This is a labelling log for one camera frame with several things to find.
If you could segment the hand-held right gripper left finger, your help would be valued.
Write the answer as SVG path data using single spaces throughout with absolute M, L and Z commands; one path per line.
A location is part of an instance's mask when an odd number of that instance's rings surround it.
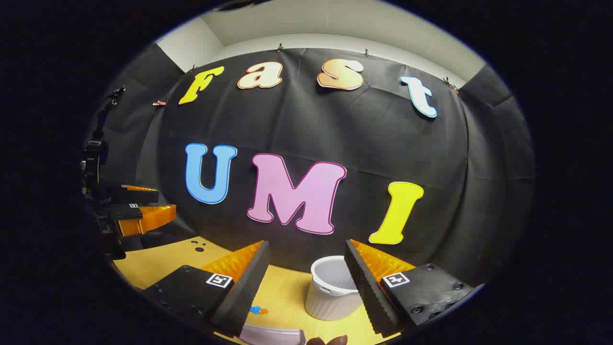
M 270 244 L 259 241 L 202 268 L 182 265 L 143 294 L 191 327 L 237 337 L 269 263 Z

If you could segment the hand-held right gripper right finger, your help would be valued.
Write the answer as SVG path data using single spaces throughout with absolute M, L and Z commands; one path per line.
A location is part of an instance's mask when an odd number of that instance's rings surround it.
M 436 264 L 414 266 L 352 239 L 345 243 L 344 260 L 374 332 L 385 338 L 433 327 L 484 288 Z

